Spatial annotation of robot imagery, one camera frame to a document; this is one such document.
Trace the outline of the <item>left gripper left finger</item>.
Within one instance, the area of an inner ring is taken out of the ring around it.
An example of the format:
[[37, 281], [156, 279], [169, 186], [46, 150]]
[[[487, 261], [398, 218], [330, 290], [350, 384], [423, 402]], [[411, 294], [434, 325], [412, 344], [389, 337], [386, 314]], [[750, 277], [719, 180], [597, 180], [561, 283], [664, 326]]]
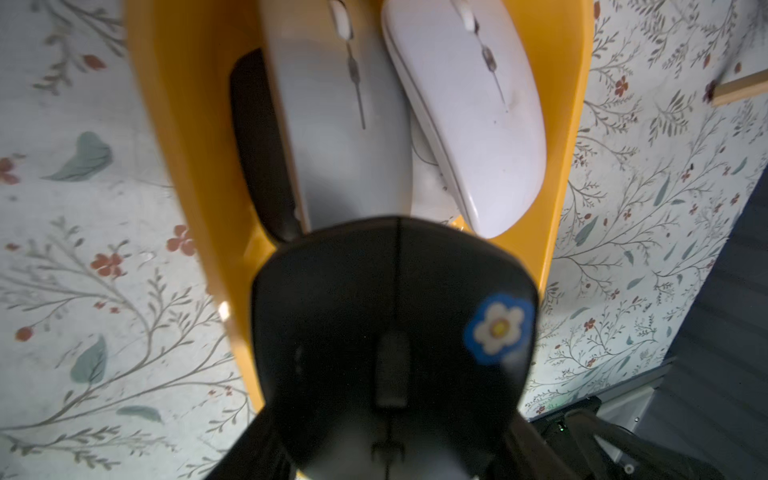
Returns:
[[264, 407], [207, 480], [293, 480], [294, 466], [278, 436], [274, 414]]

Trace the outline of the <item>black mouse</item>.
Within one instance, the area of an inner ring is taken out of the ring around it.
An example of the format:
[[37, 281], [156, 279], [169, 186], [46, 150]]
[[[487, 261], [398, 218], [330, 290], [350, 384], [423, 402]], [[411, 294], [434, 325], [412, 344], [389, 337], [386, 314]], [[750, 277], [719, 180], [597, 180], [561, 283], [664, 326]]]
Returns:
[[256, 367], [312, 479], [472, 479], [516, 412], [539, 295], [510, 254], [405, 217], [309, 234], [252, 287]]
[[271, 241], [295, 240], [302, 229], [260, 49], [235, 63], [229, 93], [238, 156], [259, 222]]

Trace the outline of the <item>silver white mouse front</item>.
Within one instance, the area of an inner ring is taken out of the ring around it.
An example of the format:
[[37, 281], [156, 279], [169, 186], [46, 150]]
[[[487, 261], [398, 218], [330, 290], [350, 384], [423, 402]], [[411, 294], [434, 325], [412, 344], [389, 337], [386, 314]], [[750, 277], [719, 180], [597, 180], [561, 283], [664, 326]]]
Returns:
[[258, 13], [303, 231], [409, 215], [409, 105], [379, 2], [261, 1]]

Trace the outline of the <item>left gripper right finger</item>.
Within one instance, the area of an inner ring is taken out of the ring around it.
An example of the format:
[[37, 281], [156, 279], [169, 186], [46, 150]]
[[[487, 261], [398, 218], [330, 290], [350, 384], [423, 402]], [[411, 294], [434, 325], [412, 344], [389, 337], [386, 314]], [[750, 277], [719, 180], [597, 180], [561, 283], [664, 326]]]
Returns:
[[577, 479], [578, 476], [546, 444], [536, 429], [516, 411], [486, 479]]

